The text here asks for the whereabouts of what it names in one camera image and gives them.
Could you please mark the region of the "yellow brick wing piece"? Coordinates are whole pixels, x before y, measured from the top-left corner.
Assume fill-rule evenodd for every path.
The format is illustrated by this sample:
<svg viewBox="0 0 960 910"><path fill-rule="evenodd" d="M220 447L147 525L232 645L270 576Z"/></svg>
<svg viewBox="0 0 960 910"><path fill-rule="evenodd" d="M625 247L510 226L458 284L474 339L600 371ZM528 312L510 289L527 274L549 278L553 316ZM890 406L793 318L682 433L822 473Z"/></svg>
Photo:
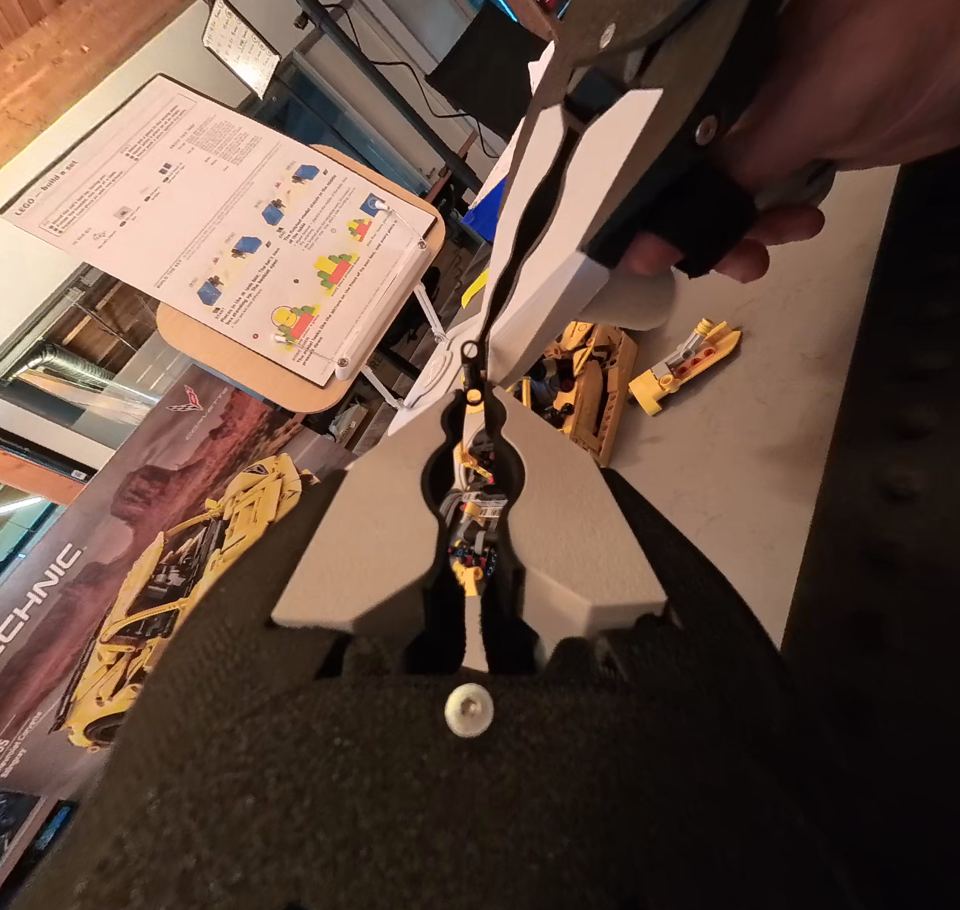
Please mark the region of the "yellow brick wing piece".
<svg viewBox="0 0 960 910"><path fill-rule="evenodd" d="M685 341L630 381L632 401L647 415L660 413L663 399L725 360L738 349L742 335L726 321L702 318Z"/></svg>

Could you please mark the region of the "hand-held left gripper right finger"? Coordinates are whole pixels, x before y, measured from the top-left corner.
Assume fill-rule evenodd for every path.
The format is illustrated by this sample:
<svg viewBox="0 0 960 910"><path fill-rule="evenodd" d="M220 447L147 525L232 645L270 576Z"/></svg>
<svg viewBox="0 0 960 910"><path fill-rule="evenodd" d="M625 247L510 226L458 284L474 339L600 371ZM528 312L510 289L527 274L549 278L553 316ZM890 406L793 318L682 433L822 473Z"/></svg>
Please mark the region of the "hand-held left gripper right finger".
<svg viewBox="0 0 960 910"><path fill-rule="evenodd" d="M661 582L594 460L512 397L485 398L507 497L481 603L489 671L535 671L570 638L665 614Z"/></svg>

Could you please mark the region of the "grey desk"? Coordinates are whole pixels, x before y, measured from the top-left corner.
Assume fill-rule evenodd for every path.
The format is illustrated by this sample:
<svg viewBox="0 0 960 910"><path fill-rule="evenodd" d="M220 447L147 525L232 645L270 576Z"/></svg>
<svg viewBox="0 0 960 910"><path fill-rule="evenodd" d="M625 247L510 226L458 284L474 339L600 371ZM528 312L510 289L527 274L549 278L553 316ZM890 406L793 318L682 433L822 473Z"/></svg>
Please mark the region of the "grey desk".
<svg viewBox="0 0 960 910"><path fill-rule="evenodd" d="M816 238L772 250L760 280L678 275L636 368L701 318L737 351L648 416L629 405L610 465L726 575L776 644L784 636L898 168L841 172Z"/></svg>

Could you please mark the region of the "toy car set box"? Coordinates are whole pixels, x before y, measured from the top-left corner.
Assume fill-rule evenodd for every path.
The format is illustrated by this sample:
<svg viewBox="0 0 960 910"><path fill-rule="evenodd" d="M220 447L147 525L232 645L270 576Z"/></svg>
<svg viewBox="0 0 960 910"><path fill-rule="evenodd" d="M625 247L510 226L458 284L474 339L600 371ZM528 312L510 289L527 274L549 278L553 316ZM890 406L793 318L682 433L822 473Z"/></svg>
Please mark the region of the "toy car set box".
<svg viewBox="0 0 960 910"><path fill-rule="evenodd" d="M192 366L2 581L2 873L76 798L220 571L330 463L301 415Z"/></svg>

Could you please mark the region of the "black monitor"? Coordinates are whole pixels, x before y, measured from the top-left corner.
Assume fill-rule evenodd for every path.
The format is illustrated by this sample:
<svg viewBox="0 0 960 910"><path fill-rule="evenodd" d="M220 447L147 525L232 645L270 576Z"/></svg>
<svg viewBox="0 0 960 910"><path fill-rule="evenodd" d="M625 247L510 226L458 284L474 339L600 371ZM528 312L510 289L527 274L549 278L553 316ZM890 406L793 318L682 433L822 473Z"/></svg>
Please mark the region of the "black monitor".
<svg viewBox="0 0 960 910"><path fill-rule="evenodd" d="M486 1L425 83L509 142L532 100L529 65L546 48L544 39Z"/></svg>

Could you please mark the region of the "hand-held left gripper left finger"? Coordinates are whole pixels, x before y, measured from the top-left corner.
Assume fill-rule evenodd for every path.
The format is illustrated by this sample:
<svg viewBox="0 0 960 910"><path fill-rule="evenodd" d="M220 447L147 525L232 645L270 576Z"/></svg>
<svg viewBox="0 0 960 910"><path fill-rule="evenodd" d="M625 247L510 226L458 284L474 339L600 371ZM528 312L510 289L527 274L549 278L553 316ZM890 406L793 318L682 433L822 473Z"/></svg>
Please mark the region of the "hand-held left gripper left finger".
<svg viewBox="0 0 960 910"><path fill-rule="evenodd" d="M321 515L271 612L283 628L396 643L411 671L457 671L464 593L440 504L467 400L443 397L321 488Z"/></svg>

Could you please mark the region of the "white board stand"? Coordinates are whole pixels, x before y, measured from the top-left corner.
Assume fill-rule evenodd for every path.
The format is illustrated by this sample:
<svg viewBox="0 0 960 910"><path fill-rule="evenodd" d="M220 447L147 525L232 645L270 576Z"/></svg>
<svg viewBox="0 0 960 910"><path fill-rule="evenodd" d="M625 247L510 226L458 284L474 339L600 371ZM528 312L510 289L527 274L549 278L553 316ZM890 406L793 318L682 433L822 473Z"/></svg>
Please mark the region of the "white board stand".
<svg viewBox="0 0 960 910"><path fill-rule="evenodd" d="M488 267L487 258L469 265L441 307L432 296L443 275L438 267L427 268L384 334L366 346L368 358L349 384L346 402L370 407L379 394L390 434L410 421L408 412L423 412L450 392L460 375L462 343L474 339L469 320L482 305Z"/></svg>

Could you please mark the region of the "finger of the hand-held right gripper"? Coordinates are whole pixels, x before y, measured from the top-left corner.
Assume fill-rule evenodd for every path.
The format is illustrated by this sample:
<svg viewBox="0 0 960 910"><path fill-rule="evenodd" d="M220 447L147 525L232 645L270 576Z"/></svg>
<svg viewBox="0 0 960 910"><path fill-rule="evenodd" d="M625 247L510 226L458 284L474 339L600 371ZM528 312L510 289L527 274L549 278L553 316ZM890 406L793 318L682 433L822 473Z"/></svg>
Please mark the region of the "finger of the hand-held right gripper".
<svg viewBox="0 0 960 910"><path fill-rule="evenodd" d="M553 218L579 139L569 113L555 104L538 114L525 148L514 156L516 168L498 221L477 337L488 380L501 379L505 355L495 350L494 327L508 308L524 262Z"/></svg>
<svg viewBox="0 0 960 910"><path fill-rule="evenodd" d="M504 316L493 328L504 351L498 386L522 375L548 340L587 308L612 272L586 255L585 238L664 91L628 91L582 133L567 165L558 205L524 262Z"/></svg>

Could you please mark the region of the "white notice sheet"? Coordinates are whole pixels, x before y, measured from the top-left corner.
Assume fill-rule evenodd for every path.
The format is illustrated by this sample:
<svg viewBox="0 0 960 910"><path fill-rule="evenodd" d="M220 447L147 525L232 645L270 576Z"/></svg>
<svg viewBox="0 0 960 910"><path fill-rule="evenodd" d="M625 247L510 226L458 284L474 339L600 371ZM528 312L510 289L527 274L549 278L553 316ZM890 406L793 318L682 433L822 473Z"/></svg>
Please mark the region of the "white notice sheet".
<svg viewBox="0 0 960 910"><path fill-rule="evenodd" d="M229 0L213 0L200 41L252 95L264 100L283 56Z"/></svg>

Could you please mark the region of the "printed instruction sheet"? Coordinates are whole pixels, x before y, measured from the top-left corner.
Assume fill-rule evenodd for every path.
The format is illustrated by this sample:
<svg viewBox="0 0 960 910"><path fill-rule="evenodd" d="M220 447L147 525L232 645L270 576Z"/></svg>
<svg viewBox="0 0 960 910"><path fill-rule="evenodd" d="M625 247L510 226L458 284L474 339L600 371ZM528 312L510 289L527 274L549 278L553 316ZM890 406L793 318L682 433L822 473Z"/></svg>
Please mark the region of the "printed instruction sheet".
<svg viewBox="0 0 960 910"><path fill-rule="evenodd" d="M162 75L2 218L317 387L363 363L439 223L419 199Z"/></svg>

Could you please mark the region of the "person's right hand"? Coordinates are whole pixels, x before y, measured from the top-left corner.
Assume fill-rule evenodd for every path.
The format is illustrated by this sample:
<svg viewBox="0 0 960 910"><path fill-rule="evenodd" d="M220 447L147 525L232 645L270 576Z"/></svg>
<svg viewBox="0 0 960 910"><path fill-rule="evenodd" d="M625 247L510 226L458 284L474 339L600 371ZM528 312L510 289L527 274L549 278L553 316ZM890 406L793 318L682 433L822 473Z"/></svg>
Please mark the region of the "person's right hand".
<svg viewBox="0 0 960 910"><path fill-rule="evenodd" d="M862 171L958 148L959 0L791 0L718 159L763 193L812 163Z"/></svg>

